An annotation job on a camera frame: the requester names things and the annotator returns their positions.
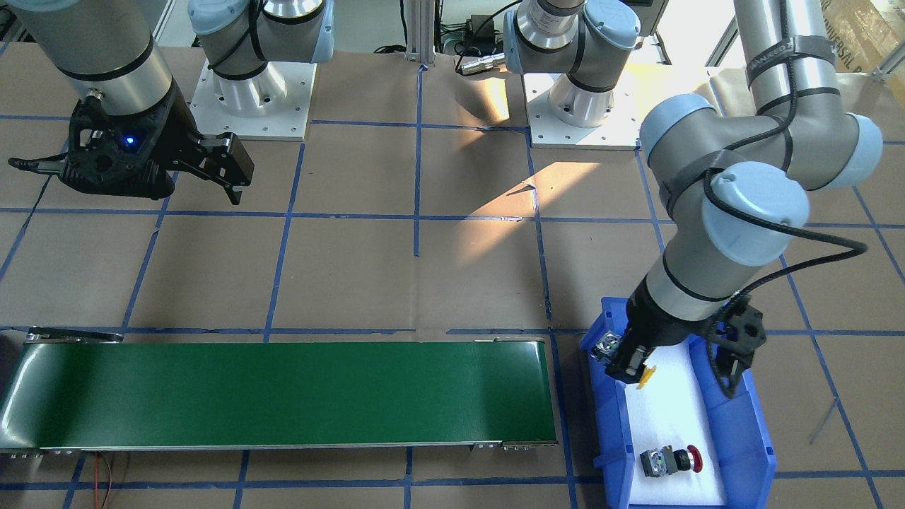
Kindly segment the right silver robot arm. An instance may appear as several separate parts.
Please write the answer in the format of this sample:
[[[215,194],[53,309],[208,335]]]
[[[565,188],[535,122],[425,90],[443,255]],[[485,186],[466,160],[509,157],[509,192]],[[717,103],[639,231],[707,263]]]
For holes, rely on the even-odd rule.
[[[165,199],[174,172],[217,184],[238,205],[252,159],[233,127],[204,134],[135,1],[11,1],[37,45],[80,93],[64,153],[10,158],[84,194]],[[334,51],[332,1],[191,1],[214,100],[233,118],[290,104],[278,64],[322,64]]]

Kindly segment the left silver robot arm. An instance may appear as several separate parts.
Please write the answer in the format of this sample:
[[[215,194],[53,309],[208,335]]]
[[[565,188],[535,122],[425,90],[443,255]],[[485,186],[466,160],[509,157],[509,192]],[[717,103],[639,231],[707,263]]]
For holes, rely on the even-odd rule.
[[[844,248],[794,264],[797,271],[863,254],[867,247],[804,229],[808,192],[850,187],[882,157],[880,128],[846,112],[836,49],[817,1],[737,1],[747,87],[756,112],[723,116],[697,93],[655,106],[640,126],[646,164],[677,232],[625,306],[623,333],[594,325],[584,348],[605,373],[639,384],[660,347],[705,339],[717,385],[732,397],[757,348],[762,315],[750,293],[785,276],[757,271],[793,238]]]

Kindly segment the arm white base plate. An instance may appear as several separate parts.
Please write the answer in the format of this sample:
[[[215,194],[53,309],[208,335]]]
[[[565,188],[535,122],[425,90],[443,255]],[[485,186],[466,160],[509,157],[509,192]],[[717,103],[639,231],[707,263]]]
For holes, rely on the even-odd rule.
[[[531,142],[540,148],[633,149],[654,106],[685,93],[705,95],[704,68],[627,64],[614,89],[591,93],[561,74],[525,74]]]
[[[230,131],[243,141],[304,141],[317,64],[269,62],[230,81],[203,70],[190,110],[201,133]]]

